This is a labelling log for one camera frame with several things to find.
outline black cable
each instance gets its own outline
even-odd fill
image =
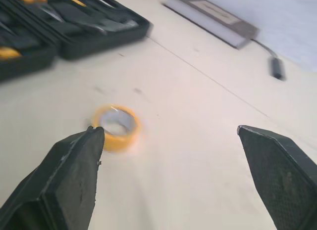
[[[272,49],[257,40],[252,40],[270,53],[271,75],[279,80],[285,80],[283,61],[278,58],[277,54]]]
[[[277,54],[272,50],[270,49],[269,47],[263,45],[261,42],[257,41],[257,40],[254,40],[252,39],[255,43],[257,43],[258,45],[260,45],[261,47],[263,47],[264,49],[266,49],[271,55],[272,57],[274,58],[278,58]]]

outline black tool case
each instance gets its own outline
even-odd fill
[[[55,41],[59,56],[68,60],[140,40],[150,27],[148,20],[115,0],[12,2]]]
[[[0,209],[0,230],[87,230],[105,134],[101,127],[57,142]]]
[[[0,0],[0,27],[2,47],[11,47],[21,56],[0,59],[0,82],[21,74],[49,67],[57,55],[55,45],[36,25],[19,13],[9,0]]]

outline tool case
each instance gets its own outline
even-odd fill
[[[0,82],[52,64],[57,55],[54,44],[7,0],[0,0],[0,23],[0,50],[10,57],[0,59]]]
[[[1,1],[9,2],[10,12],[43,43],[53,45],[58,56],[67,60],[140,40],[150,28],[148,20],[115,0]],[[8,71],[15,69],[9,68],[9,64],[21,68],[17,65],[19,60],[27,60],[31,64],[28,69],[35,70],[33,67],[37,63],[25,56],[8,59],[3,66],[8,67]]]

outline table surface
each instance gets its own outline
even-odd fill
[[[89,230],[275,229],[236,129],[288,136],[316,162],[317,73],[284,59],[279,81],[256,44],[235,50],[163,0],[117,1],[154,24],[149,38],[1,84],[0,205],[55,142],[115,103],[143,128],[128,152],[103,153]]]

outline yellow masking tape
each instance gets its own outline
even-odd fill
[[[109,112],[115,112],[115,111],[122,111],[129,115],[134,120],[134,125],[127,132],[126,135],[112,135],[105,131],[105,144],[104,149],[107,151],[122,151],[124,148],[128,147],[130,144],[132,144],[138,133],[140,132],[140,121],[134,114],[134,112],[126,107],[120,106],[120,105],[106,105],[101,108],[99,108],[95,116],[93,118],[92,125],[93,127],[99,127],[103,126],[103,117],[109,113]]]

